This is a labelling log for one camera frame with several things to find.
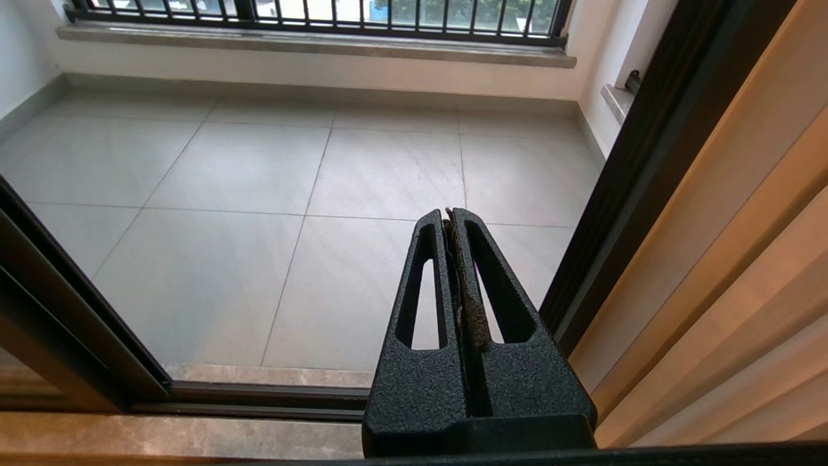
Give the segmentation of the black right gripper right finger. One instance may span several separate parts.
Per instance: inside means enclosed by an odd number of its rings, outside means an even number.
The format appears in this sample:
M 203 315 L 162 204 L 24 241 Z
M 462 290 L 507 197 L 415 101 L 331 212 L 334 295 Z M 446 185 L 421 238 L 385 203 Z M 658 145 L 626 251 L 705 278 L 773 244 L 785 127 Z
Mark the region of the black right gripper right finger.
M 453 453 L 595 449 L 597 410 L 482 219 L 448 212 L 467 417 Z

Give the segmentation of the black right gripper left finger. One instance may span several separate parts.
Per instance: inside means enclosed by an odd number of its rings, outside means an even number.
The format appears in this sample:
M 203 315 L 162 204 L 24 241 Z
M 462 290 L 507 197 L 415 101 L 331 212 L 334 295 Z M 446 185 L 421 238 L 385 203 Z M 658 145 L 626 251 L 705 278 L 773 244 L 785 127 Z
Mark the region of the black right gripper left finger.
M 432 263 L 439 347 L 412 348 L 422 272 Z M 467 418 L 461 339 L 441 213 L 432 210 L 415 225 L 375 378 L 362 419 L 367 457 L 440 454 L 444 435 Z

